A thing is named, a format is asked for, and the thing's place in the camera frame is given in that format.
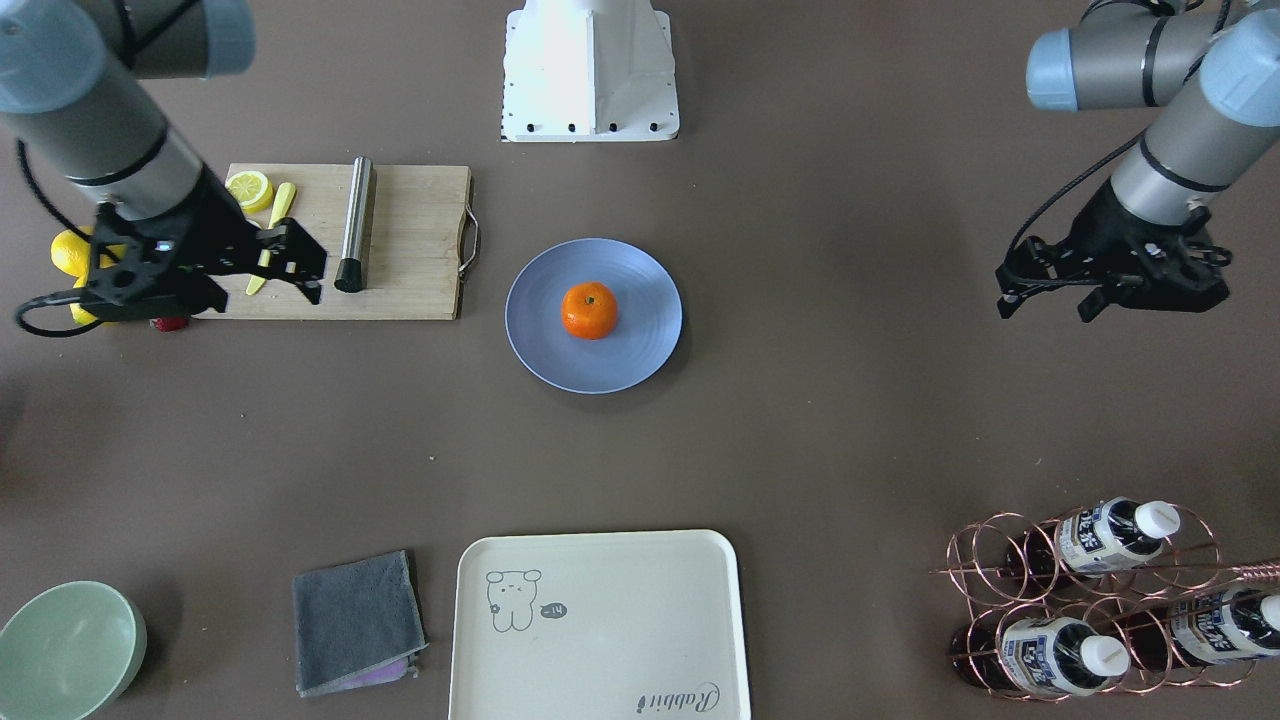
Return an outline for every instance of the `white label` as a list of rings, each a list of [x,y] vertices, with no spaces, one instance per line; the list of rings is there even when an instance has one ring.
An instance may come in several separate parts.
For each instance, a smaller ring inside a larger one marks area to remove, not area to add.
[[[1059,697],[1062,693],[1088,696],[1096,691],[1073,685],[1062,676],[1053,656],[1057,633],[1079,620],[1019,620],[1000,638],[1000,655],[1014,684],[1041,697]]]
[[[1183,650],[1211,665],[1280,656],[1280,650],[1268,650],[1249,641],[1236,626],[1228,603],[1247,591],[1233,588],[1179,602],[1169,623],[1174,639]]]
[[[1135,568],[1160,553],[1138,555],[1111,532],[1111,509],[1126,498],[1117,497],[1062,520],[1057,532],[1057,551],[1062,562],[1076,573],[1101,577],[1111,570]]]

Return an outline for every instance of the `tangerine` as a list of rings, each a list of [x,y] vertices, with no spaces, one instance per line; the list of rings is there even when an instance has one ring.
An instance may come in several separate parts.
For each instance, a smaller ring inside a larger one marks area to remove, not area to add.
[[[576,284],[561,302],[561,322],[573,337],[600,340],[618,324],[618,301],[604,283]]]

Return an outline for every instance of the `dark bottle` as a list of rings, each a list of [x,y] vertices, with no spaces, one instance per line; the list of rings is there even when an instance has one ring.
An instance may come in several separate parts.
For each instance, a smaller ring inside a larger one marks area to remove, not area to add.
[[[1206,667],[1276,657],[1280,656],[1280,593],[1233,585],[1139,612],[1125,619],[1124,625],[1134,657],[1153,673],[1166,666]],[[1170,644],[1175,650],[1172,659]]]
[[[1019,541],[1025,565],[1012,548],[1006,565],[1014,578],[1023,577],[1023,568],[1027,568],[1029,589],[1060,589],[1071,583],[1064,573],[1101,577],[1152,560],[1160,555],[1165,538],[1176,533],[1180,525],[1178,509],[1167,502],[1138,503],[1117,497],[1062,520],[1056,533],[1051,524],[1041,525],[1044,533],[1028,532]],[[1052,544],[1046,542],[1046,533]],[[1059,580],[1051,588],[1055,568]]]
[[[1019,620],[998,642],[989,629],[964,628],[951,641],[952,656],[965,652],[966,634],[970,652],[996,651],[972,664],[966,657],[952,661],[961,679],[980,688],[1089,696],[1129,671],[1129,652],[1120,641],[1071,618]]]

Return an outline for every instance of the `gray towel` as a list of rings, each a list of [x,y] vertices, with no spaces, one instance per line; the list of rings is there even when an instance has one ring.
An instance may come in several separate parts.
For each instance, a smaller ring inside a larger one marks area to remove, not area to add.
[[[298,694],[389,683],[426,647],[403,550],[293,578]]]

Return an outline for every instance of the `table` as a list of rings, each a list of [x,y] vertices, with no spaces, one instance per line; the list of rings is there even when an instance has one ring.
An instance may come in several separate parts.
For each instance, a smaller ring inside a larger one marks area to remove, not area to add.
[[[104,720],[444,717],[454,571],[486,536],[724,533],[756,717],[1025,716],[947,667],[965,609],[927,574],[997,510],[1160,497],[1231,559],[1277,555],[1280,154],[1215,204],[1236,258],[1219,309],[1084,325],[1064,291],[996,315],[1012,231],[1153,118],[1027,102],[1027,50],[1084,3],[659,3],[682,132],[627,146],[498,142],[518,3],[251,5],[248,73],[146,83],[210,167],[470,165],[486,242],[448,323],[0,323],[0,615],[79,578],[136,600],[152,650]],[[13,307],[65,277],[3,140]],[[686,307],[669,363],[603,397],[539,382],[503,331],[524,264],[588,236],[653,254]],[[421,678],[301,701],[292,577],[397,548]],[[1041,712],[1280,717],[1277,679]]]

